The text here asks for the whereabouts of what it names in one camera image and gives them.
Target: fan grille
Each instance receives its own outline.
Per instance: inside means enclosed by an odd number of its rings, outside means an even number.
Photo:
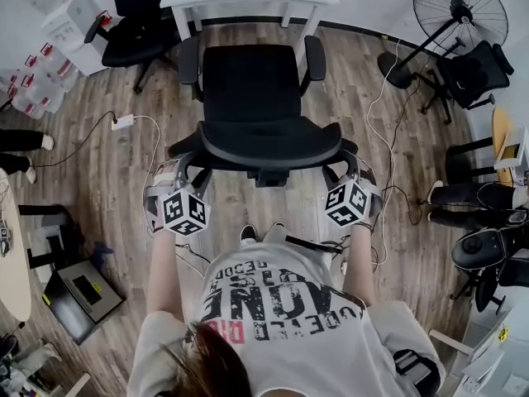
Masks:
[[[462,0],[472,15],[470,22],[457,21],[434,42],[448,50],[459,37],[465,46],[455,50],[458,55],[471,51],[481,41],[503,45],[508,35],[508,19],[505,8],[499,0]],[[421,28],[432,36],[445,23],[452,20],[454,0],[413,0],[413,9]]]

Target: fan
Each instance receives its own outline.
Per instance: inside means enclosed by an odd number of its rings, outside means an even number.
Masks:
[[[413,10],[429,38],[406,59],[397,60],[393,69],[393,53],[387,51],[378,58],[380,71],[398,88],[412,84],[406,65],[432,42],[446,50],[444,55],[464,55],[481,41],[502,45],[507,39],[507,13],[499,0],[413,0]]]

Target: hair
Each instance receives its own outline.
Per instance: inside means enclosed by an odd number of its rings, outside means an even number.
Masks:
[[[193,349],[165,350],[176,362],[174,388],[167,397],[251,397],[242,360],[221,335],[205,323],[192,326]]]

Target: white t-shirt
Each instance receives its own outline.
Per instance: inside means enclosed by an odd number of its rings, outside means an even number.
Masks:
[[[396,372],[393,354],[411,349],[444,370],[428,336],[403,302],[366,309],[332,287],[321,255],[257,243],[219,256],[207,269],[194,322],[217,330],[239,354],[253,395],[292,390],[307,397],[419,396]],[[163,346],[188,328],[165,312],[144,321],[130,397],[171,390],[174,362]]]

